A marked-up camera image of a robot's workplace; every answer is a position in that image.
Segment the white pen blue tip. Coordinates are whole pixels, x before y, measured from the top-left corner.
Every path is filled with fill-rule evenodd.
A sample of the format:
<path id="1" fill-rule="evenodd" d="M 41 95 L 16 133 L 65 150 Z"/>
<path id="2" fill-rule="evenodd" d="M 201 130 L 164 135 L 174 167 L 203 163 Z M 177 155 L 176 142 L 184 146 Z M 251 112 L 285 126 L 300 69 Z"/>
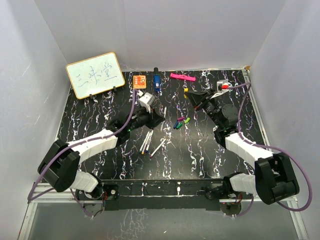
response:
<path id="1" fill-rule="evenodd" d="M 151 140 L 152 140 L 153 133 L 154 133 L 154 130 L 152 129 L 152 130 L 151 130 L 151 132 L 150 132 L 150 135 L 149 135 L 148 141 L 147 141 L 146 148 L 145 148 L 145 152 L 146 152 L 146 153 L 148 153 L 148 151 L 149 151 L 149 148 L 150 148 L 150 144 L 151 144 Z"/>

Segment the white pen yellow tip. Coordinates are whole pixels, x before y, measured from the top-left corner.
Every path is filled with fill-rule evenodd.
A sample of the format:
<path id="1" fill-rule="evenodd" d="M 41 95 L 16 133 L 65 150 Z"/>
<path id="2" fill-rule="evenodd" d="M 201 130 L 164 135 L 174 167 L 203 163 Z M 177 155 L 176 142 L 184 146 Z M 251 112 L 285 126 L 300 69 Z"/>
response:
<path id="1" fill-rule="evenodd" d="M 166 113 L 167 113 L 167 107 L 165 106 L 164 107 L 164 110 L 163 110 L 163 122 L 161 123 L 161 126 L 160 126 L 160 131 L 162 132 L 163 131 L 163 127 L 164 127 L 164 122 L 165 122 L 165 119 L 166 119 Z"/>

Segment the pink utility knife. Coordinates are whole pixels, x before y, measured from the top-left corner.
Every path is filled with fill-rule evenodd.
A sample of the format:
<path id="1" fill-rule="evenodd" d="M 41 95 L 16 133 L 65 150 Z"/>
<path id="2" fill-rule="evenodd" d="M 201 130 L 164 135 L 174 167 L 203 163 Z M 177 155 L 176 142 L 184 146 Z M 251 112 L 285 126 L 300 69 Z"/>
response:
<path id="1" fill-rule="evenodd" d="M 183 74 L 171 73 L 170 77 L 174 78 L 174 79 L 178 79 L 178 80 L 189 81 L 189 82 L 195 82 L 196 81 L 196 78 L 194 76 L 188 76 L 188 75 L 183 75 Z"/>

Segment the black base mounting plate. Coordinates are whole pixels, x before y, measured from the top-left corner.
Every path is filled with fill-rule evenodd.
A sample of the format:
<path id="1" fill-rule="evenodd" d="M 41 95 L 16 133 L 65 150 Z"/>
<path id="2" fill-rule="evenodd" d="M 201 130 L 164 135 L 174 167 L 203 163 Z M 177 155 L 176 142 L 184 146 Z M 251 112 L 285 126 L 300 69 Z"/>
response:
<path id="1" fill-rule="evenodd" d="M 232 192 L 221 179 L 104 180 L 94 197 L 76 190 L 77 200 L 99 203 L 104 211 L 205 209 L 239 213 L 251 197 Z"/>

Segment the white pen purple tip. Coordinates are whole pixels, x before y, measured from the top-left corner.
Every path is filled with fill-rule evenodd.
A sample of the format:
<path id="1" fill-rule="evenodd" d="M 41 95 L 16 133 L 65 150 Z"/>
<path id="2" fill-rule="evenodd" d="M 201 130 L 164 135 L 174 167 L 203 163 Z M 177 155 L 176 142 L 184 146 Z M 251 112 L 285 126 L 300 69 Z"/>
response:
<path id="1" fill-rule="evenodd" d="M 164 143 L 166 142 L 166 139 L 164 139 L 158 147 L 155 148 L 155 150 L 150 154 L 150 158 L 153 158 L 153 156 L 156 154 L 156 152 L 164 145 Z"/>

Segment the small whiteboard with writing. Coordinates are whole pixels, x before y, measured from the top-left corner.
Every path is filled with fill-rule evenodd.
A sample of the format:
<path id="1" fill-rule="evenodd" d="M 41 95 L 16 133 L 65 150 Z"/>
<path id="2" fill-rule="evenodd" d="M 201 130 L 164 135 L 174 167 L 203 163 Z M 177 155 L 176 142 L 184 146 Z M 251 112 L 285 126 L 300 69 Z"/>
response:
<path id="1" fill-rule="evenodd" d="M 70 63 L 65 69 L 79 100 L 122 87 L 126 83 L 114 52 Z"/>

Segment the aluminium front rail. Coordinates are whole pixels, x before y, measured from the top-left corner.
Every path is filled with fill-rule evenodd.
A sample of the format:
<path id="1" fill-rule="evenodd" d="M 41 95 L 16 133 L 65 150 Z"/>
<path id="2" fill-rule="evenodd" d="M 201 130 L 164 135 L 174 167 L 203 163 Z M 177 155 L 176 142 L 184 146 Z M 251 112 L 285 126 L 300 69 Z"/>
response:
<path id="1" fill-rule="evenodd" d="M 185 195 L 182 194 L 181 191 L 177 192 L 177 195 L 146 195 L 145 193 L 142 193 L 141 195 L 133 195 L 133 197 L 147 197 L 147 198 L 183 198 L 183 197 L 199 197 L 200 195 Z M 50 186 L 46 183 L 41 183 L 39 186 L 37 186 L 33 192 L 33 195 L 31 196 L 31 201 L 74 201 L 75 199 L 78 199 L 78 201 L 87 201 L 87 202 L 94 202 L 95 200 L 93 198 L 87 198 L 84 197 L 84 200 L 80 200 L 79 197 L 76 196 L 76 193 L 71 193 L 70 189 L 67 189 L 64 192 L 56 192 L 54 189 L 50 190 Z"/>

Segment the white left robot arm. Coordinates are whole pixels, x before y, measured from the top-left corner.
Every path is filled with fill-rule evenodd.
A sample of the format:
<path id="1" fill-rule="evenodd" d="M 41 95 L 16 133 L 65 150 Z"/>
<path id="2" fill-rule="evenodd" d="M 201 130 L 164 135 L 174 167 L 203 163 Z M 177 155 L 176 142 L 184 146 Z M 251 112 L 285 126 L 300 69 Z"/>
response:
<path id="1" fill-rule="evenodd" d="M 120 113 L 106 128 L 89 137 L 71 142 L 57 139 L 37 171 L 58 193 L 74 189 L 97 200 L 103 195 L 103 183 L 94 174 L 80 171 L 79 164 L 122 145 L 130 138 L 132 130 L 143 126 L 154 129 L 164 120 L 153 108 L 148 112 L 145 107 L 140 107 L 132 115 Z"/>

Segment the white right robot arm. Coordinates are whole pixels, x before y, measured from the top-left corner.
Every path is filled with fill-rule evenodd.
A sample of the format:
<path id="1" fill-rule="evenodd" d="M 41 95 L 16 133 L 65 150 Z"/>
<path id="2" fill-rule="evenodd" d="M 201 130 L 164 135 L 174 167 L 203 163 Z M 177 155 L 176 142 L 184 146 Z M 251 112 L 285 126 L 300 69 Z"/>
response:
<path id="1" fill-rule="evenodd" d="M 256 144 L 238 131 L 238 109 L 232 104 L 219 106 L 214 100 L 215 91 L 186 92 L 195 111 L 203 110 L 216 125 L 215 141 L 233 152 L 253 169 L 254 174 L 232 173 L 223 178 L 223 194 L 233 199 L 240 192 L 258 196 L 270 205 L 300 192 L 289 156 L 272 151 Z"/>

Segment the blue pen cap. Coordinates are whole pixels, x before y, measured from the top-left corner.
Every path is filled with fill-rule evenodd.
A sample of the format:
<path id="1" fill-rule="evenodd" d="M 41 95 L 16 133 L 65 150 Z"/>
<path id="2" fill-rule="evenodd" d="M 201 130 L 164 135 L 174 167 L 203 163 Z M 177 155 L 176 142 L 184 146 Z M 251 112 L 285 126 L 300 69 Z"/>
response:
<path id="1" fill-rule="evenodd" d="M 178 122 L 178 121 L 176 121 L 176 123 L 174 124 L 173 128 L 174 128 L 174 129 L 176 129 L 176 128 L 177 128 L 177 126 L 178 126 L 178 124 L 179 124 L 179 122 Z"/>

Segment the white pen orange tip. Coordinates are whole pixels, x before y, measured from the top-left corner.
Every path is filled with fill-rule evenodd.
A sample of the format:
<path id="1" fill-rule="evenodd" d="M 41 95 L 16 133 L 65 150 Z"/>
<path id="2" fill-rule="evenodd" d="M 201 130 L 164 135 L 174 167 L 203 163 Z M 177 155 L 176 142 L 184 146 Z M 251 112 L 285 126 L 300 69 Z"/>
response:
<path id="1" fill-rule="evenodd" d="M 146 143 L 145 143 L 145 145 L 144 145 L 144 147 L 143 147 L 143 150 L 142 150 L 142 153 L 141 153 L 142 155 L 145 154 L 148 139 L 149 139 L 149 136 L 148 136 L 148 138 L 147 138 L 147 140 L 146 140 Z"/>

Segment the orange spiral notepad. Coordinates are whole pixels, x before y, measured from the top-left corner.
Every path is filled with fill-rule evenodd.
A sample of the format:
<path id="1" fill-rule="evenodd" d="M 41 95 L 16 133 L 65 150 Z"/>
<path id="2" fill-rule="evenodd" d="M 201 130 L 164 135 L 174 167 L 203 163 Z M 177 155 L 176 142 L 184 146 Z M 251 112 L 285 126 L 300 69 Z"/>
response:
<path id="1" fill-rule="evenodd" d="M 141 90 L 147 88 L 147 79 L 145 75 L 134 75 L 132 78 L 133 89 Z"/>

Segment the blue stapler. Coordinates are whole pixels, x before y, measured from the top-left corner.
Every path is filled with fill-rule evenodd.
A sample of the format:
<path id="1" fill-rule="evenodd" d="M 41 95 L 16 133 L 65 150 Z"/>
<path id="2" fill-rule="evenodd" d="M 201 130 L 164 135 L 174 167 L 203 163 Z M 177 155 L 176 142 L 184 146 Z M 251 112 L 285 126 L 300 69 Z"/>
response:
<path id="1" fill-rule="evenodd" d="M 161 79 L 159 74 L 159 69 L 155 67 L 153 69 L 153 83 L 154 83 L 154 90 L 159 93 L 161 91 Z"/>

